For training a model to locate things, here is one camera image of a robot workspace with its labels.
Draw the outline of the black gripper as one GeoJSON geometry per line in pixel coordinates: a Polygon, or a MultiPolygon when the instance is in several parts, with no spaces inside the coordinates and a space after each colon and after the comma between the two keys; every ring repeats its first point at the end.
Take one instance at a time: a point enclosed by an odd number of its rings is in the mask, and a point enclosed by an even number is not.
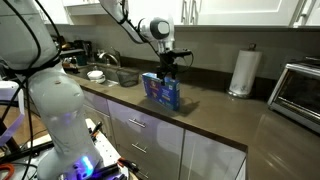
{"type": "Polygon", "coordinates": [[[160,68],[157,69],[157,78],[162,85],[165,84],[166,73],[163,71],[170,71],[172,79],[176,79],[178,73],[178,65],[175,63],[176,58],[184,58],[191,55],[189,49],[173,49],[160,53],[160,68]]]}

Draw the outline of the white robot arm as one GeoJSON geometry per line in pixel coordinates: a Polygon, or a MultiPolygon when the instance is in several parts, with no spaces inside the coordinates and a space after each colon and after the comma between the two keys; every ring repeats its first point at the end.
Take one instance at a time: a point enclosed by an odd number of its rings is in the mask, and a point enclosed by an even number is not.
{"type": "MultiPolygon", "coordinates": [[[[99,0],[102,8],[136,43],[158,43],[161,65],[157,77],[177,73],[174,59],[191,54],[174,47],[174,23],[155,14],[134,25],[126,0],[99,0]]],[[[38,9],[38,0],[0,0],[0,57],[20,80],[36,106],[54,147],[40,161],[39,180],[88,180],[102,162],[82,114],[84,94],[69,78],[59,59],[61,48],[51,39],[38,9]]]]}

